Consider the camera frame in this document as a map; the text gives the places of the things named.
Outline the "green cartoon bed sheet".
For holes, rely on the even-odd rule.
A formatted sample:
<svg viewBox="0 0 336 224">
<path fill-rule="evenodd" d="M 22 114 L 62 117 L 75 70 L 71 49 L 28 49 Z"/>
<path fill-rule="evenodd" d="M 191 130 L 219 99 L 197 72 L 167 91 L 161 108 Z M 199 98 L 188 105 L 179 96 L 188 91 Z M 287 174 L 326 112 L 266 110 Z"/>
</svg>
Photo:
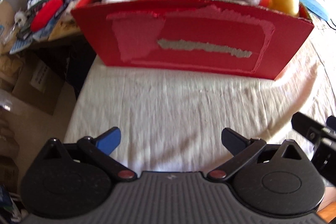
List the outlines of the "green cartoon bed sheet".
<svg viewBox="0 0 336 224">
<path fill-rule="evenodd" d="M 113 158 L 139 173 L 208 172 L 230 158 L 221 132 L 230 127 L 271 144 L 313 146 L 290 123 L 300 111 L 324 123 L 335 114 L 335 27 L 314 29 L 273 81 L 188 71 L 107 67 L 96 58 L 65 136 L 74 143 L 121 129 Z"/>
</svg>

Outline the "brown cardboard box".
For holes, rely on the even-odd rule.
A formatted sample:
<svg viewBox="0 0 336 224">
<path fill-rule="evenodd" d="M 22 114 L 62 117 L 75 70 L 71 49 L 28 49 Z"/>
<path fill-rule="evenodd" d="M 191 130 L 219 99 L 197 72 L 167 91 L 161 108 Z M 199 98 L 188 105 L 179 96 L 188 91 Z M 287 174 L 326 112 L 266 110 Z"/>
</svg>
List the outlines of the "brown cardboard box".
<svg viewBox="0 0 336 224">
<path fill-rule="evenodd" d="M 36 56 L 1 56 L 1 108 L 19 113 L 25 103 L 52 115 L 64 80 Z"/>
</svg>

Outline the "red cardboard box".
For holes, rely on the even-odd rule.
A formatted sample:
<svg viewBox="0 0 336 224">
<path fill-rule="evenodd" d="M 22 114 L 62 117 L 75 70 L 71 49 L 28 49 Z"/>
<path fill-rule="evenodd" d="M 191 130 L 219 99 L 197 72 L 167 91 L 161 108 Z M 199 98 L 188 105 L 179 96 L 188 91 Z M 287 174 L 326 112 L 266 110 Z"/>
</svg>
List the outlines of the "red cardboard box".
<svg viewBox="0 0 336 224">
<path fill-rule="evenodd" d="M 314 28 L 299 16 L 237 0 L 80 0 L 77 25 L 108 66 L 275 79 Z"/>
</svg>

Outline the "red plush item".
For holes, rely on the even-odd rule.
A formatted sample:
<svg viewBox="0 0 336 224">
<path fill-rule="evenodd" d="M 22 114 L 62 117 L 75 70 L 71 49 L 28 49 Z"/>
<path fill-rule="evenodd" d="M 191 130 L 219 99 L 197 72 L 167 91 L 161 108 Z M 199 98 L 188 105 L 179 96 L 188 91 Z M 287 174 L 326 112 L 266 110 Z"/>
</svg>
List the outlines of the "red plush item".
<svg viewBox="0 0 336 224">
<path fill-rule="evenodd" d="M 63 4 L 63 0 L 49 0 L 46 2 L 33 18 L 30 24 L 31 32 L 37 32 L 44 28 Z"/>
</svg>

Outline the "blue glasses case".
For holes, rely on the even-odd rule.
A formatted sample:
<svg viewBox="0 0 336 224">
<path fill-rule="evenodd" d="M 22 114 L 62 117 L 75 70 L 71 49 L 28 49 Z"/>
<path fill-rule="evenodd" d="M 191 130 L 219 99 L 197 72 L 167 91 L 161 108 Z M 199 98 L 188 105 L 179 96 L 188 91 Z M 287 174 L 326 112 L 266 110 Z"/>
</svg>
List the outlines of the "blue glasses case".
<svg viewBox="0 0 336 224">
<path fill-rule="evenodd" d="M 326 9 L 317 0 L 300 0 L 300 2 L 316 16 L 320 17 L 324 21 L 329 20 L 329 15 Z"/>
</svg>

